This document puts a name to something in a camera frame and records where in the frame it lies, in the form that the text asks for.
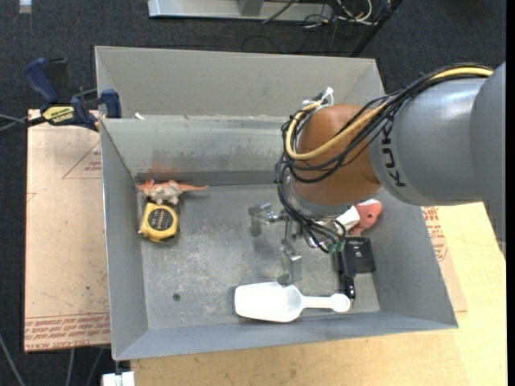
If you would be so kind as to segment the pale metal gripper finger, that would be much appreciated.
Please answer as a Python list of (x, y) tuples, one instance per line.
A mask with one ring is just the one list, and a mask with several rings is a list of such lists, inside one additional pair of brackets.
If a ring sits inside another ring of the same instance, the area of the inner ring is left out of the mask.
[(302, 256), (291, 245), (280, 249), (283, 273), (277, 281), (282, 286), (298, 283), (302, 280)]
[(250, 216), (249, 232), (252, 237), (258, 237), (262, 233), (262, 225), (273, 224), (282, 220), (282, 214), (271, 210), (270, 203), (258, 204), (248, 209)]

